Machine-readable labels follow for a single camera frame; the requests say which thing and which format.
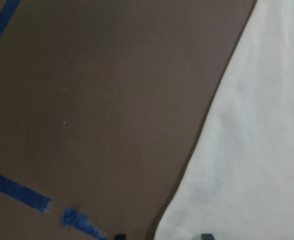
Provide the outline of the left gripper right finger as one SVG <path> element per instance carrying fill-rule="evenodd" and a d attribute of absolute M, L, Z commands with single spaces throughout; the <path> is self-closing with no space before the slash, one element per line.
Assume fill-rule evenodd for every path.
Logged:
<path fill-rule="evenodd" d="M 214 236 L 211 233 L 202 233 L 201 240 L 214 240 Z"/>

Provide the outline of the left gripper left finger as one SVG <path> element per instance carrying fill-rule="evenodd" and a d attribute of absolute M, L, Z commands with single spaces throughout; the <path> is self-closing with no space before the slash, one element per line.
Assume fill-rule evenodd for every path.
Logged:
<path fill-rule="evenodd" d="M 114 240 L 126 240 L 126 234 L 125 233 L 115 234 Z"/>

